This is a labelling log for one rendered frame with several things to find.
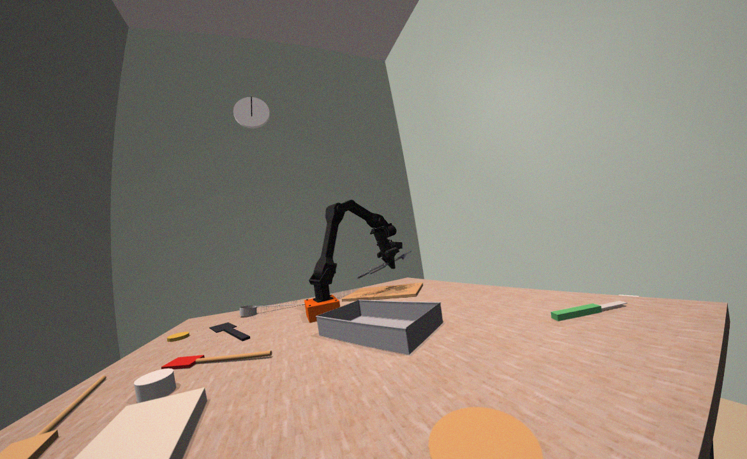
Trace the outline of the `grey spatula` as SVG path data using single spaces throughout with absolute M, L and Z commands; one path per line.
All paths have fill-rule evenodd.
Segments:
M 250 336 L 248 336 L 247 334 L 241 331 L 235 330 L 234 325 L 228 322 L 217 325 L 217 326 L 208 326 L 208 328 L 212 329 L 214 332 L 221 332 L 221 331 L 227 332 L 231 336 L 241 340 L 241 342 L 244 342 L 245 340 L 250 338 Z

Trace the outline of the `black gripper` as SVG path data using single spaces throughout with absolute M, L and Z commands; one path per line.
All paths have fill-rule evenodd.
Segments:
M 384 262 L 388 263 L 391 268 L 396 268 L 396 261 L 394 261 L 394 258 L 396 257 L 396 253 L 399 252 L 399 248 L 391 248 L 390 239 L 388 238 L 377 242 L 377 246 L 381 250 L 381 252 L 377 252 L 377 258 L 384 259 Z

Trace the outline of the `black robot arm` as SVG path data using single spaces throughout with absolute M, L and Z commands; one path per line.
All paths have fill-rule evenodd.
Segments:
M 310 284 L 314 284 L 315 302 L 320 303 L 324 300 L 333 300 L 329 294 L 329 284 L 336 273 L 336 263 L 334 263 L 333 253 L 336 242 L 337 228 L 343 220 L 345 211 L 355 213 L 358 217 L 364 219 L 368 226 L 372 227 L 370 234 L 374 233 L 376 241 L 381 241 L 396 234 L 396 227 L 392 223 L 386 222 L 382 215 L 371 213 L 364 207 L 360 206 L 355 200 L 344 201 L 344 203 L 335 203 L 327 207 L 326 220 L 327 229 L 323 243 L 323 252 L 316 262 L 314 274 L 310 277 Z M 376 229 L 375 229 L 376 228 Z

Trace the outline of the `red spatula with wooden handle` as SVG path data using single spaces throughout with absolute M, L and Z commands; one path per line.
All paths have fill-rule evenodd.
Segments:
M 175 358 L 173 361 L 163 365 L 161 369 L 178 369 L 178 368 L 191 368 L 193 364 L 198 363 L 209 363 L 209 362 L 221 362 L 221 361 L 230 361 L 230 360 L 241 360 L 242 358 L 258 358 L 263 356 L 272 356 L 272 351 L 264 351 L 264 352 L 255 352 L 255 353 L 244 353 L 244 354 L 235 354 L 230 356 L 218 356 L 218 357 L 209 357 L 205 358 L 204 355 L 198 355 L 198 356 L 186 356 L 186 357 L 180 357 Z

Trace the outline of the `grey cylinder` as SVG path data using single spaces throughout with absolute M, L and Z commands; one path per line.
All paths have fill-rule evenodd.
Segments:
M 134 382 L 137 403 L 163 398 L 177 388 L 172 368 L 160 369 L 139 377 Z

